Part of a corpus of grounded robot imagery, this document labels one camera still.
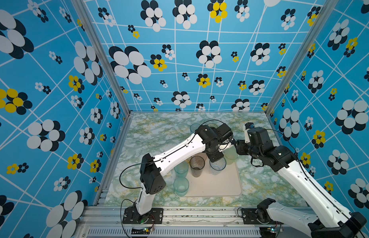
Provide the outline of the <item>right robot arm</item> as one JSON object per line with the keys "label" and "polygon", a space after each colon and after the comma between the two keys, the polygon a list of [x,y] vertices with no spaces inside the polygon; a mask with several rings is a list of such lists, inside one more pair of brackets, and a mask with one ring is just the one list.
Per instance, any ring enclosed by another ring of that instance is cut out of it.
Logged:
{"label": "right robot arm", "polygon": [[311,238],[355,238],[367,223],[359,212],[351,212],[311,177],[288,147],[274,146],[266,129],[246,128],[245,138],[234,140],[239,155],[259,159],[284,178],[302,196],[314,214],[301,213],[267,198],[258,204],[256,217],[261,223],[280,222]]}

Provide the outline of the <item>short green cup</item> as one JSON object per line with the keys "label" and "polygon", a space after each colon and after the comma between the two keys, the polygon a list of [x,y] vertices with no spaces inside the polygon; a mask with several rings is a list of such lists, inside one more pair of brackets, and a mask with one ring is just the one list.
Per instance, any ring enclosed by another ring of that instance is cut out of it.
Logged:
{"label": "short green cup", "polygon": [[234,146],[231,146],[230,148],[224,150],[223,154],[224,154],[224,158],[226,159],[227,165],[233,164],[238,157],[236,148]]}

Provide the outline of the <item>tall teal tumbler front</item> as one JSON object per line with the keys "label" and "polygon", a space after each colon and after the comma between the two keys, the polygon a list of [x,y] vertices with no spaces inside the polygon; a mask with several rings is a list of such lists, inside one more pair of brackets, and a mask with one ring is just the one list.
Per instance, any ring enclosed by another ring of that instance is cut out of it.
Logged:
{"label": "tall teal tumbler front", "polygon": [[186,161],[181,162],[180,164],[174,167],[176,177],[185,178],[187,176],[188,169],[189,169],[188,162]]}

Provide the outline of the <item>tall frosted blue tumbler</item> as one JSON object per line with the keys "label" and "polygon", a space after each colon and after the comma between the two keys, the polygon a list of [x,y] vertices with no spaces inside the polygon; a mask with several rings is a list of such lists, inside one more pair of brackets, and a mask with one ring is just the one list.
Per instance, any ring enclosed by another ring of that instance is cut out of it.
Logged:
{"label": "tall frosted blue tumbler", "polygon": [[190,126],[190,132],[195,133],[195,131],[200,127],[200,124],[195,123]]}

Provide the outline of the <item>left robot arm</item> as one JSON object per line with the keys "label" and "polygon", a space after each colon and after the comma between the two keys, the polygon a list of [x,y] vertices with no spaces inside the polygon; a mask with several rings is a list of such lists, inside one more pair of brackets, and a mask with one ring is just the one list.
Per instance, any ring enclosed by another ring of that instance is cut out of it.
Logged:
{"label": "left robot arm", "polygon": [[219,161],[224,150],[232,146],[233,132],[223,123],[214,128],[200,125],[187,139],[166,152],[157,155],[147,153],[142,158],[140,181],[142,191],[136,201],[136,211],[145,215],[152,209],[155,194],[165,186],[164,176],[175,166],[198,153],[206,153],[211,162]]}

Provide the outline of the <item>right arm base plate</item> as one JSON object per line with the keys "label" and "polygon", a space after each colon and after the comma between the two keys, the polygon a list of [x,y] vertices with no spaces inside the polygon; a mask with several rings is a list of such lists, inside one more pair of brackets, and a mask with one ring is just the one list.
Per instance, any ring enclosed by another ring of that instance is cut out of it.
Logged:
{"label": "right arm base plate", "polygon": [[237,214],[243,220],[244,225],[269,225],[279,226],[283,223],[278,221],[269,220],[262,222],[259,220],[259,216],[256,212],[256,208],[238,208]]}

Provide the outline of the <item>tall light blue faceted tumbler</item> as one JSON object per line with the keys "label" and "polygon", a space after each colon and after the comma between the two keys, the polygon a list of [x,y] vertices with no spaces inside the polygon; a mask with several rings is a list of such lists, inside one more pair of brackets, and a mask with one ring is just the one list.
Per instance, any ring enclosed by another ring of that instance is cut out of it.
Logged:
{"label": "tall light blue faceted tumbler", "polygon": [[216,176],[226,168],[227,161],[225,158],[221,158],[216,162],[210,161],[209,164],[210,164],[210,173]]}

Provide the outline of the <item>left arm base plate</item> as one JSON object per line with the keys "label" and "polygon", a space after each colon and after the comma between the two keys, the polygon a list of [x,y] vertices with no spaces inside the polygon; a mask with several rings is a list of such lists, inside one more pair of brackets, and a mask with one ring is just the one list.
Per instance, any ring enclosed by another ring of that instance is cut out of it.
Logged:
{"label": "left arm base plate", "polygon": [[152,208],[146,214],[139,214],[135,207],[128,207],[121,216],[124,224],[162,224],[164,209]]}

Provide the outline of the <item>tall teal tumbler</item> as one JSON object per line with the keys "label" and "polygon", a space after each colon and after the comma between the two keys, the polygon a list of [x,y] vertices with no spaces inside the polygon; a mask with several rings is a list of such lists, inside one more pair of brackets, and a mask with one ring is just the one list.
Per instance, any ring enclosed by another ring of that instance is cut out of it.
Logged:
{"label": "tall teal tumbler", "polygon": [[188,162],[186,161],[181,162],[180,164],[174,167],[176,177],[185,178],[187,176],[188,169],[189,169]]}
{"label": "tall teal tumbler", "polygon": [[189,189],[189,181],[187,178],[177,178],[173,184],[175,193],[183,197],[187,194]]}

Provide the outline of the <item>tall grey tumbler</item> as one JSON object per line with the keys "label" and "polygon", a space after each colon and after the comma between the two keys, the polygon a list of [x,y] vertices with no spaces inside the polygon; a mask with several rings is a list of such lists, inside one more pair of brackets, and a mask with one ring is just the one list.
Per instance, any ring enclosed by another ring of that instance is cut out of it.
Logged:
{"label": "tall grey tumbler", "polygon": [[193,156],[189,162],[191,168],[191,174],[198,178],[202,174],[202,170],[205,167],[205,160],[201,156]]}

